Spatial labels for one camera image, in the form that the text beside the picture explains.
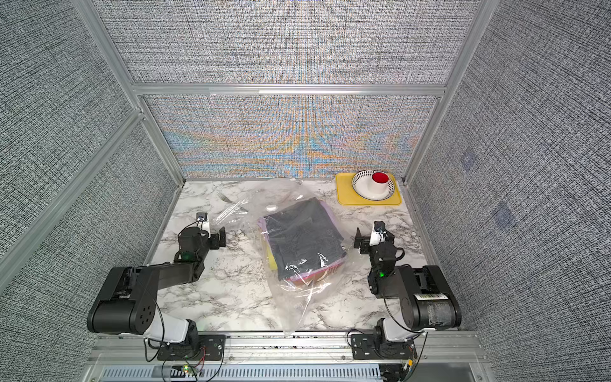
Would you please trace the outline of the clear plastic vacuum bag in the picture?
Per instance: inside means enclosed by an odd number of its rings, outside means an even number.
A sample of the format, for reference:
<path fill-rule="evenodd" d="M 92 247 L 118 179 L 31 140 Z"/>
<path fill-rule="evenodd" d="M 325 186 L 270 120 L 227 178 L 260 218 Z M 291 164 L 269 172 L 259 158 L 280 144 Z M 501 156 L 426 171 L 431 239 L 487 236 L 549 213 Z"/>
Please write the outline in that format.
<path fill-rule="evenodd" d="M 215 219 L 240 230 L 263 263 L 281 328 L 292 334 L 305 316 L 348 283 L 359 267 L 348 228 L 303 184 L 275 178 L 259 183 Z"/>

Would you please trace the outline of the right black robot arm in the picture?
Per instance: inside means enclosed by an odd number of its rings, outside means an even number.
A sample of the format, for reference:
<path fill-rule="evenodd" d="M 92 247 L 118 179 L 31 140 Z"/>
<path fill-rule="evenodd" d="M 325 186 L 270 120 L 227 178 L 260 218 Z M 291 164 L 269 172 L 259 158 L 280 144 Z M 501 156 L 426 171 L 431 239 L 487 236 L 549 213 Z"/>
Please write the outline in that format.
<path fill-rule="evenodd" d="M 354 248 L 369 257 L 370 292 L 385 306 L 395 299 L 399 313 L 388 313 L 375 328 L 380 345 L 395 345 L 421 335 L 427 329 L 446 330 L 461 326 L 462 314 L 442 270 L 436 265 L 414 268 L 399 265 L 405 250 L 395 246 L 395 237 L 376 221 L 369 236 L 356 231 Z"/>

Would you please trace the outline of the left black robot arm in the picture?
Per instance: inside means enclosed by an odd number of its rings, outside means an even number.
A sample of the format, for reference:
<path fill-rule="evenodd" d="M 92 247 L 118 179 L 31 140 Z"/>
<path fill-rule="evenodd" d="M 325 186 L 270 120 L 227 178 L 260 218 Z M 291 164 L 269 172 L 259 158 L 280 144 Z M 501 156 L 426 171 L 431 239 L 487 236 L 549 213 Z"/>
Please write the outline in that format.
<path fill-rule="evenodd" d="M 197 282 L 205 270 L 208 253 L 226 246 L 226 231 L 222 227 L 217 233 L 210 233 L 191 225 L 179 232 L 178 244 L 172 263 L 111 269 L 88 313 L 88 330 L 99 334 L 137 334 L 164 345 L 187 346 L 198 351 L 200 340 L 195 322 L 162 313 L 158 292 Z"/>

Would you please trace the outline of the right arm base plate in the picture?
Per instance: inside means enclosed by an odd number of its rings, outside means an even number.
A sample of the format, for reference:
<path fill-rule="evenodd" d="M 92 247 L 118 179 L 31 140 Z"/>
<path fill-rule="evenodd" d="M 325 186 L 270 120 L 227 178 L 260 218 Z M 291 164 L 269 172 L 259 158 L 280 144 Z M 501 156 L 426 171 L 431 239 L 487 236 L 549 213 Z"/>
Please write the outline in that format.
<path fill-rule="evenodd" d="M 414 342 L 389 342 L 378 334 L 352 331 L 347 342 L 355 360 L 414 360 L 418 356 Z"/>

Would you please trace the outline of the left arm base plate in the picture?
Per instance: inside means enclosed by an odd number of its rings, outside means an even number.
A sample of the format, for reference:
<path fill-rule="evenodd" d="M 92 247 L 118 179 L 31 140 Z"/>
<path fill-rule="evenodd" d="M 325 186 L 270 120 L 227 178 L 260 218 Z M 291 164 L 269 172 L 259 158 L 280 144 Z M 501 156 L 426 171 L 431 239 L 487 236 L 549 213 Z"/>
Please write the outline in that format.
<path fill-rule="evenodd" d="M 224 334 L 200 334 L 195 344 L 184 342 L 162 345 L 157 355 L 158 361 L 220 361 L 224 356 L 227 337 Z"/>

